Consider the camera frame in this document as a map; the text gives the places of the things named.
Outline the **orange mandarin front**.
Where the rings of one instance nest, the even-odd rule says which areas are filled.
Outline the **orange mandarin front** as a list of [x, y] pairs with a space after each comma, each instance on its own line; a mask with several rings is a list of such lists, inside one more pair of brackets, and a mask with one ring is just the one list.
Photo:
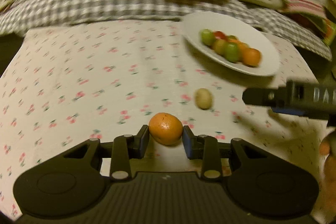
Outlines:
[[183, 124], [169, 113], [157, 113], [149, 121], [149, 132], [158, 143], [174, 145], [182, 137]]

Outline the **small yellow fruit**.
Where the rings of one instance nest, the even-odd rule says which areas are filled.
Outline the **small yellow fruit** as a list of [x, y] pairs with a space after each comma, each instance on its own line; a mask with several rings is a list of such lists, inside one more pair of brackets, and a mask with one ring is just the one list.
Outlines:
[[196, 106], [203, 110], [208, 110], [213, 105], [213, 95], [205, 88], [200, 88], [195, 92], [194, 100]]

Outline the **large orange mandarin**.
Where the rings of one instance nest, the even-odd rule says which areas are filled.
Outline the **large orange mandarin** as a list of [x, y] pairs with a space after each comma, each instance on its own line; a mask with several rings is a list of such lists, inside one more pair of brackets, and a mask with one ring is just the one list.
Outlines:
[[241, 60], [248, 67], [258, 67], [261, 62], [261, 52], [254, 48], [246, 48], [241, 53]]

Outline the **small yellow-green fruit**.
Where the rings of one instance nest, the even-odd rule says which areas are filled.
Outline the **small yellow-green fruit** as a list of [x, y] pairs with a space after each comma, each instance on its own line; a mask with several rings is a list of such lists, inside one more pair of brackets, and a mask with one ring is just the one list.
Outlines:
[[224, 39], [217, 39], [211, 46], [212, 50], [221, 56], [224, 56], [228, 42]]

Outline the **green oval fruit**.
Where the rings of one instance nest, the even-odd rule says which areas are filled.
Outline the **green oval fruit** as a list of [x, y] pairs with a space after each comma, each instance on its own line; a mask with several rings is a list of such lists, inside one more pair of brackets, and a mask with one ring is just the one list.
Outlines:
[[228, 40], [238, 40], [238, 38], [236, 36], [233, 36], [233, 35], [227, 36], [227, 39]]

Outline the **olive green round fruit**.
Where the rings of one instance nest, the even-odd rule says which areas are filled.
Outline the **olive green round fruit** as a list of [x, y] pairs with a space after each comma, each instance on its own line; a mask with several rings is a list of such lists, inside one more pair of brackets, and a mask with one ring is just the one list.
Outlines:
[[209, 29], [202, 29], [200, 36], [202, 43], [208, 47], [212, 46], [216, 40], [214, 33]]

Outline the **cherry print tablecloth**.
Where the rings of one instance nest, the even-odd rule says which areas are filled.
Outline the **cherry print tablecloth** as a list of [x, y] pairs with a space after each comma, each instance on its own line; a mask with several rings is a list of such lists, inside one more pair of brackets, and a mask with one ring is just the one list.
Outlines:
[[[1, 77], [1, 212], [21, 211], [13, 184], [25, 170], [89, 139], [136, 134], [161, 112], [197, 134], [242, 138], [319, 177], [323, 121], [246, 106], [248, 86], [278, 87], [288, 79], [315, 81], [295, 47], [276, 36], [274, 77], [228, 69], [191, 47], [177, 22], [120, 21], [27, 32]], [[200, 109], [195, 92], [213, 105]]]

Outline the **orange mandarin in plate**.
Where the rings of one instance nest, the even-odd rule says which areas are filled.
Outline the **orange mandarin in plate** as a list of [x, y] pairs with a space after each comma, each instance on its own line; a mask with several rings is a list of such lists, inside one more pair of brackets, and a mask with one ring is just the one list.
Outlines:
[[249, 45], [246, 44], [246, 43], [244, 43], [244, 42], [241, 42], [238, 39], [229, 39], [228, 41], [230, 43], [236, 43], [238, 45], [238, 48], [239, 48], [239, 58], [241, 59], [243, 57], [244, 50], [246, 50], [247, 48], [249, 48]]

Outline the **red tomato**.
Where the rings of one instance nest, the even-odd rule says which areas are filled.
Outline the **red tomato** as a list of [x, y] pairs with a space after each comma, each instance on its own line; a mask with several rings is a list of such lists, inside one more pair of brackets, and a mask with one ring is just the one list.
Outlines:
[[225, 41], [228, 40], [226, 34], [224, 34], [221, 31], [214, 31], [213, 34], [214, 34], [215, 39], [217, 39], [217, 40], [219, 40], [219, 39], [225, 40]]

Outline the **white ribbed plate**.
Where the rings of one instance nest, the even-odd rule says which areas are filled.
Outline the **white ribbed plate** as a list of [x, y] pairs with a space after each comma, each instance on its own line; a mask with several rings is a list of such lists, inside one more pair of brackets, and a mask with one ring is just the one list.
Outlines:
[[195, 12], [181, 21], [183, 36], [199, 52], [237, 72], [273, 76], [280, 57], [261, 32], [232, 16]]

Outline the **grey checked blanket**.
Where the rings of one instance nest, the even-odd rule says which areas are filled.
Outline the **grey checked blanket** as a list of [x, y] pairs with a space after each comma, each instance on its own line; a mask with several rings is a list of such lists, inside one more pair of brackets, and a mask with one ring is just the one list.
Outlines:
[[198, 11], [232, 16], [328, 61], [333, 59], [330, 48], [310, 30], [274, 10], [246, 6], [238, 0], [15, 0], [11, 9], [1, 14], [1, 35], [107, 20], [180, 20]]

